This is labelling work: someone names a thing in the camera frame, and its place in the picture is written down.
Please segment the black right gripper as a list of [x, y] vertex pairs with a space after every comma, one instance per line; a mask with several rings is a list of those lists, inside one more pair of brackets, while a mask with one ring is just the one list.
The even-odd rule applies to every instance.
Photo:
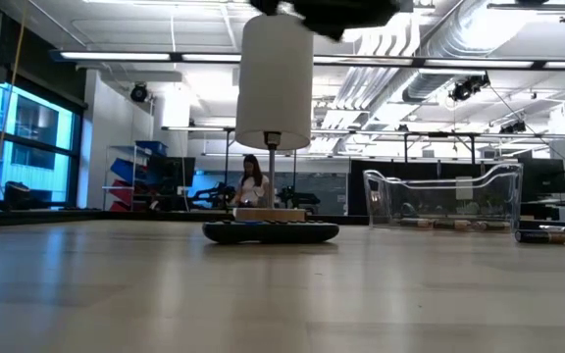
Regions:
[[281, 3], [290, 4], [307, 29], [334, 41], [347, 29], [386, 25], [401, 11], [399, 0], [249, 0], [266, 16], [278, 15]]

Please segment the black remote control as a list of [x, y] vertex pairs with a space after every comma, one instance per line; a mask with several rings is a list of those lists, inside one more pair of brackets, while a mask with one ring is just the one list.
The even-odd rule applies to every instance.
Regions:
[[202, 231], [208, 239], [220, 244], [310, 244], [335, 238], [339, 226], [313, 221], [220, 221], [204, 223]]

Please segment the clear plastic bin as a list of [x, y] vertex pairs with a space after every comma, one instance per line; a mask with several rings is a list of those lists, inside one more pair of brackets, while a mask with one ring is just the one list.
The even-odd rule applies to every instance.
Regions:
[[402, 227], [401, 219], [506, 222], [509, 233], [518, 228], [523, 167], [500, 164], [482, 176], [410, 180], [384, 176], [376, 170], [363, 173], [366, 209], [371, 227], [399, 227], [467, 232], [495, 232]]

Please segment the person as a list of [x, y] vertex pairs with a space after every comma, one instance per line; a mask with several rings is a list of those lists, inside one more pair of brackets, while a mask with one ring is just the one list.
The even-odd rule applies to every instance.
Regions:
[[270, 181], [261, 171], [257, 158], [252, 154], [246, 155], [233, 204], [238, 207], [265, 207], [269, 202], [269, 187]]

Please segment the background computer monitor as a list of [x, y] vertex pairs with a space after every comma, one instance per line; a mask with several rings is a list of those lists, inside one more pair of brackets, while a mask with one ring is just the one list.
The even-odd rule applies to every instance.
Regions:
[[533, 202], [545, 196], [565, 193], [564, 162], [559, 159], [520, 159], [523, 166], [522, 201]]
[[147, 164], [146, 184], [161, 194], [176, 193], [191, 187], [195, 174], [192, 157], [152, 156]]

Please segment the long ceiling light strip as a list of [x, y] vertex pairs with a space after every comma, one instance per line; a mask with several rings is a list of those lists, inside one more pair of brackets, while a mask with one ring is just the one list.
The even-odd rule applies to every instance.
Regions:
[[[188, 52], [110, 52], [51, 50], [56, 62], [238, 64], [240, 54]], [[323, 67], [406, 68], [434, 70], [500, 70], [565, 72], [565, 60], [440, 58], [404, 56], [317, 55], [313, 64]]]

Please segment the coloured bin shelf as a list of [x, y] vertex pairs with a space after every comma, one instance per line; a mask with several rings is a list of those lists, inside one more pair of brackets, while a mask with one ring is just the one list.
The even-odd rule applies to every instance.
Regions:
[[129, 145], [109, 145], [105, 150], [102, 209], [143, 211], [151, 198], [148, 165], [154, 158], [166, 156], [167, 145], [161, 141], [136, 140]]

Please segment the silver ceiling air duct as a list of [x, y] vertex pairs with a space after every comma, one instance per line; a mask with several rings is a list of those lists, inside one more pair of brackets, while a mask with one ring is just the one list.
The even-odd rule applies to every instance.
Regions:
[[[463, 0], [418, 54], [423, 57], [457, 59], [486, 58], [512, 39], [535, 15], [528, 6], [539, 6], [549, 0]], [[396, 98], [419, 103], [452, 80], [453, 75], [441, 71], [398, 72]]]

